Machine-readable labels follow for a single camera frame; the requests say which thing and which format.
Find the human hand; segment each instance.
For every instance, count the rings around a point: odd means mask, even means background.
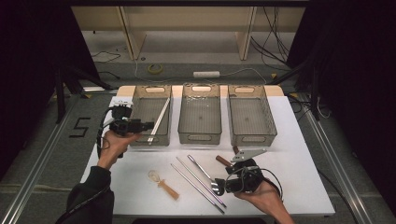
[[[252,203],[259,210],[276,219],[279,224],[292,224],[294,221],[283,205],[276,189],[262,181],[252,193],[236,192],[235,197]]]
[[[116,163],[118,156],[126,151],[128,145],[141,136],[141,133],[127,133],[125,136],[120,136],[111,130],[107,131],[103,137],[102,150],[97,165],[109,170]]]

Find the wooden handle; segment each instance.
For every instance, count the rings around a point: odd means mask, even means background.
[[[238,147],[233,147],[233,152],[235,153],[235,155],[238,154],[239,148]]]
[[[216,161],[221,162],[223,165],[225,166],[233,166],[229,161],[226,161],[224,158],[222,158],[221,156],[217,156],[216,157]]]
[[[168,194],[170,196],[172,196],[173,199],[177,200],[178,199],[178,193],[176,191],[174,191],[173,189],[171,189],[171,187],[167,186],[165,184],[165,180],[161,180],[160,183],[158,183],[158,187],[161,187],[163,189],[166,190],[166,192],[168,192]]]

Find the plastic storage bin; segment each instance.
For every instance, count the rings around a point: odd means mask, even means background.
[[[277,131],[264,86],[228,86],[231,144],[269,147]]]
[[[154,122],[154,128],[161,114],[156,133],[142,132],[143,136],[131,146],[169,146],[172,116],[172,86],[136,86],[134,89],[132,119]]]
[[[219,144],[221,137],[219,85],[183,85],[178,135],[181,144]]]

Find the white tabletop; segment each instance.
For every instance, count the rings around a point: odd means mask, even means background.
[[[291,215],[328,216],[334,214],[332,203],[319,178],[301,130],[287,97],[270,96],[269,105],[277,129],[277,137],[267,152],[254,158],[261,167],[272,171],[283,188],[284,204]],[[198,181],[181,165],[181,158],[199,178],[210,187],[208,179],[187,158],[192,155],[212,178],[226,178],[224,165],[216,161],[220,155],[231,160],[234,153],[230,141],[225,97],[221,97],[222,134],[218,146],[181,145],[177,125],[181,99],[174,98],[172,107],[171,143],[169,147],[129,147],[123,159],[111,168],[111,188],[115,192],[115,215],[134,217],[255,217],[263,213],[248,202],[225,193],[220,199],[223,208]],[[90,167],[97,163],[96,146],[81,181],[85,181]],[[173,163],[197,187],[225,212],[222,215],[204,196],[187,182],[172,166]],[[174,201],[152,182],[148,173],[157,170],[171,188],[180,194]],[[263,171],[265,177],[274,178]]]

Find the cable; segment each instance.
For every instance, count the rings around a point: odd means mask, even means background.
[[[214,83],[214,84],[219,84],[219,85],[220,85],[220,84],[224,84],[224,85],[228,85],[228,84],[229,84],[229,83],[218,83],[218,82],[215,82],[215,81],[206,79],[206,78],[196,78],[196,77],[192,77],[192,78],[183,78],[183,79],[180,79],[180,78],[168,78],[168,79],[164,79],[164,80],[150,80],[150,79],[146,79],[146,78],[139,77],[139,76],[137,75],[137,67],[138,67],[137,60],[134,60],[134,63],[135,63],[134,77],[136,77],[137,79],[143,80],[143,81],[147,81],[147,82],[164,83],[164,82],[167,82],[167,81],[175,81],[175,80],[176,80],[176,81],[187,81],[187,80],[197,80],[197,79],[200,79],[200,80],[207,81],[207,82],[209,82],[209,83]],[[240,70],[238,70],[238,71],[231,72],[231,73],[225,74],[225,75],[220,75],[220,76],[221,76],[221,77],[227,77],[227,76],[231,76],[231,75],[234,75],[234,74],[237,74],[237,73],[246,71],[246,70],[252,70],[252,71],[254,71],[254,72],[255,72],[257,75],[259,75],[259,77],[264,81],[264,85],[267,84],[267,80],[266,80],[256,69],[254,69],[254,68],[242,68],[242,69],[240,69]]]
[[[298,111],[294,111],[293,110],[293,112],[294,112],[294,114],[297,114],[297,113],[300,113],[302,110],[303,110],[303,107],[310,107],[311,106],[311,104],[310,104],[310,102],[307,102],[307,101],[300,101],[299,99],[297,99],[296,97],[294,97],[294,96],[292,96],[291,95],[291,92],[289,92],[289,93],[285,93],[285,95],[289,98],[289,99],[291,99],[293,102],[290,102],[290,104],[298,104],[298,105],[300,105],[300,109],[298,110]]]
[[[100,51],[100,52],[97,53],[97,54],[91,55],[91,57],[96,57],[96,56],[98,56],[98,55],[101,54],[101,53],[107,53],[107,54],[110,54],[110,55],[116,55],[116,57],[115,57],[115,58],[112,58],[112,59],[109,59],[109,60],[107,60],[107,61],[105,61],[105,62],[97,62],[97,63],[108,63],[108,62],[111,62],[111,61],[113,61],[113,60],[118,59],[118,58],[121,56],[121,55],[118,54],[118,53],[110,53],[110,52],[107,52],[107,51]]]
[[[277,190],[280,199],[283,201],[283,189],[282,189],[282,185],[280,184],[279,179],[270,170],[268,170],[268,169],[261,169],[261,170],[264,170],[264,171],[270,173],[275,178],[275,180],[276,180],[277,184],[279,185],[279,187],[277,187],[272,181],[270,181],[268,179],[264,178],[264,180],[265,180],[265,182],[267,182],[268,184],[272,185]]]
[[[245,182],[244,181],[242,181],[242,188],[240,189],[240,190],[238,190],[238,191],[232,191],[232,190],[230,190],[230,189],[227,189],[227,181],[228,181],[228,179],[232,176],[232,175],[235,175],[236,173],[238,173],[239,171],[241,171],[241,176],[244,176],[244,171],[245,171],[245,169],[244,169],[244,167],[243,168],[240,168],[240,169],[238,169],[238,170],[236,170],[236,171],[234,171],[234,172],[232,172],[230,175],[228,175],[227,176],[227,178],[225,179],[225,184],[224,184],[224,188],[227,190],[227,191],[229,191],[229,192],[232,192],[232,193],[234,193],[234,192],[241,192],[243,189],[244,189],[244,187],[245,187]]]
[[[119,76],[117,76],[117,75],[115,75],[114,73],[111,73],[111,72],[104,71],[104,72],[98,72],[98,73],[99,74],[101,74],[101,73],[110,74],[111,76],[115,77],[116,79],[121,79],[121,77],[119,77]]]
[[[103,130],[105,129],[105,127],[103,125],[105,123],[107,113],[112,110],[113,110],[113,107],[109,107],[108,109],[106,109],[105,113],[102,116],[100,124],[99,124],[98,133],[96,135],[96,150],[98,153],[98,158],[100,158],[100,152],[102,150],[102,134],[103,134]]]
[[[319,101],[320,101],[320,97],[318,98],[318,103],[317,103],[318,112],[324,119],[328,119],[330,117],[330,115],[332,114],[332,111],[329,110],[329,114],[328,115],[323,115],[323,113],[320,111],[320,108],[319,108]]]
[[[74,213],[76,213],[78,210],[80,210],[81,208],[85,207],[87,204],[92,203],[93,200],[97,199],[99,196],[101,196],[102,194],[106,193],[108,190],[110,189],[110,184],[108,184],[104,189],[100,190],[99,192],[97,192],[96,194],[92,195],[91,198],[89,198],[88,200],[76,205],[75,207],[73,207],[72,209],[69,209],[68,211],[66,211],[65,213],[63,213],[58,220],[55,222],[55,224],[58,223],[63,223],[68,217],[70,217],[71,215],[73,215]]]
[[[237,74],[237,73],[246,71],[246,70],[252,70],[252,71],[254,71],[254,72],[257,73],[257,75],[259,75],[259,77],[264,81],[264,85],[267,84],[267,80],[265,80],[265,78],[264,78],[256,69],[254,69],[254,68],[243,68],[243,69],[240,69],[240,70],[238,70],[238,71],[236,71],[236,72],[232,72],[232,73],[225,74],[225,75],[220,75],[220,76],[221,76],[221,77],[227,77],[227,76],[231,76],[231,75],[234,75],[234,74]]]
[[[289,52],[289,50],[283,44],[283,42],[282,42],[282,40],[280,38],[279,31],[277,30],[278,26],[279,26],[279,19],[278,19],[279,7],[274,7],[274,21],[273,21],[273,25],[271,25],[271,22],[270,22],[270,19],[268,17],[267,11],[265,10],[265,7],[263,7],[262,9],[264,10],[264,15],[265,15],[265,17],[266,17],[266,19],[268,21],[268,24],[270,25],[270,28],[271,28],[270,34],[271,33],[274,34],[274,36],[276,38],[277,48],[279,49],[279,53],[281,54],[281,57],[283,58],[283,60],[286,61],[286,59],[285,59],[283,54],[285,54],[286,57],[289,57],[289,55],[287,53],[287,52]]]
[[[346,204],[346,207],[348,208],[350,214],[352,215],[353,220],[355,221],[355,223],[359,224],[359,221],[357,220],[355,214],[354,214],[353,211],[352,211],[352,207],[351,207],[350,204],[347,202],[346,196],[341,192],[340,189],[338,189],[338,188],[334,185],[334,183],[330,180],[329,177],[327,177],[325,174],[323,174],[318,168],[317,168],[317,170],[318,170],[318,173],[320,173],[320,174],[332,185],[332,187],[335,189],[335,191],[337,191],[337,193],[340,195],[341,199],[342,199],[342,200],[344,201],[344,203]]]
[[[302,119],[303,116],[304,116],[306,113],[308,113],[308,111],[310,111],[310,110],[311,110],[311,108],[308,108],[308,109],[297,119],[297,122],[299,122],[300,119]]]
[[[267,57],[267,58],[272,58],[272,59],[278,60],[279,62],[281,62],[281,63],[287,65],[285,61],[279,59],[278,57],[275,56],[275,54],[273,54],[273,53],[270,52],[268,49],[265,49],[263,46],[261,46],[253,37],[251,37],[251,40],[253,40],[253,42],[251,42],[253,48],[254,48],[255,50],[257,50],[259,53],[261,53],[262,56],[265,56],[265,57]]]

